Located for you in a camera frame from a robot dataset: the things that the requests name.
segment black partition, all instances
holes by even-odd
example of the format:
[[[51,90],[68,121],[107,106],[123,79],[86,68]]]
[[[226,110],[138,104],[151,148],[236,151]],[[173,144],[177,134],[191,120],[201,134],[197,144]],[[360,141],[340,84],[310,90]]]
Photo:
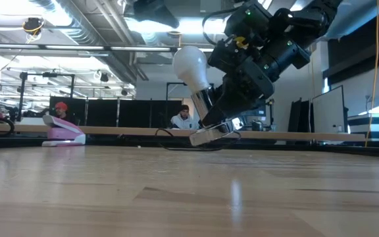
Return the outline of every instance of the black partition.
[[[89,100],[86,126],[116,127],[117,114],[117,99]]]
[[[177,115],[181,101],[127,101],[120,100],[119,127],[167,128],[170,119]]]
[[[77,125],[83,126],[86,120],[86,100],[85,99],[76,99],[69,97],[55,97],[51,96],[49,100],[49,108],[51,109],[49,114],[56,116],[55,114],[55,105],[58,102],[64,102],[68,106],[67,113],[73,115],[76,119]]]

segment pink object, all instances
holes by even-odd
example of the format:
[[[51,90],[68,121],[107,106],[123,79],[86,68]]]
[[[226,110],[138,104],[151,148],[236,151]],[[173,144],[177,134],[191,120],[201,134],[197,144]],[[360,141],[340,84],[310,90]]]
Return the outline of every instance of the pink object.
[[[47,133],[48,139],[60,139],[63,141],[47,141],[43,142],[42,146],[54,147],[86,144],[86,135],[76,125],[50,115],[44,115],[43,121],[51,127]]]

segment wooden table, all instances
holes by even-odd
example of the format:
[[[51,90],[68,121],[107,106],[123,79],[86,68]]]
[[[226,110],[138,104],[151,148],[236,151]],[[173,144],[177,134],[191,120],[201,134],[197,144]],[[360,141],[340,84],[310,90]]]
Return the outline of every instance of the wooden table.
[[[0,236],[379,236],[379,158],[0,149]]]
[[[94,127],[81,126],[85,134],[104,134],[104,135],[137,135],[137,136],[154,136],[156,128],[118,128],[118,127]],[[7,131],[8,125],[0,124],[0,132]],[[47,132],[48,126],[44,125],[15,125],[15,132]],[[174,136],[189,136],[194,130],[168,130]],[[363,134],[319,134],[307,132],[240,132],[242,138],[249,139],[267,139],[267,140],[316,140],[316,141],[345,141],[345,142],[363,142]],[[159,136],[169,136],[165,132],[159,132]],[[236,134],[229,135],[229,138],[236,138]]]

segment ceiling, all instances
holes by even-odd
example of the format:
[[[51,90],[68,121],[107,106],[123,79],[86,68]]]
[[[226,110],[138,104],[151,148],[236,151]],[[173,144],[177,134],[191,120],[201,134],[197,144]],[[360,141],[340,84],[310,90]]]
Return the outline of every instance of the ceiling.
[[[302,9],[311,0],[259,0],[269,5],[275,13],[284,7],[293,11]],[[0,0],[0,42],[25,43],[30,36],[22,30],[22,23],[28,17],[44,17],[45,26],[40,38],[32,43],[41,44],[82,44],[82,45],[167,45],[212,47],[201,34],[202,18],[213,11],[234,7],[232,0],[164,0],[181,22],[182,34],[171,36],[170,29],[153,23],[136,22],[133,10],[125,0]],[[338,9],[338,15],[327,38],[340,38],[368,20],[375,17],[375,0],[345,0]],[[212,18],[206,23],[206,32],[214,40],[224,37],[221,33],[226,22],[223,18]],[[77,85],[100,86],[99,73],[106,72],[109,81],[103,83],[110,89],[77,89],[89,97],[115,97],[127,89],[129,97],[135,94],[131,84],[136,80],[154,82],[175,82],[178,79],[171,67],[172,55],[168,53],[106,53],[94,54],[75,51],[28,51],[0,50],[0,67],[13,60],[0,75],[1,83],[18,84],[20,70],[45,72],[71,72],[77,74]],[[221,73],[212,74],[220,83]],[[52,78],[58,85],[69,85],[69,78]],[[0,94],[16,94],[15,86],[5,86]],[[58,94],[57,88],[28,88],[27,95]]]

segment red cap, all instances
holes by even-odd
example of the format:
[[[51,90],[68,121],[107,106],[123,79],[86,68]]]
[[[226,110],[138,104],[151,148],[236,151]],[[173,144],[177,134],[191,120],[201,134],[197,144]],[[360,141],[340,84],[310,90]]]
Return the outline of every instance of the red cap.
[[[66,105],[66,103],[64,102],[58,102],[56,105],[55,105],[55,108],[56,109],[63,109],[63,110],[68,110],[68,106]]]

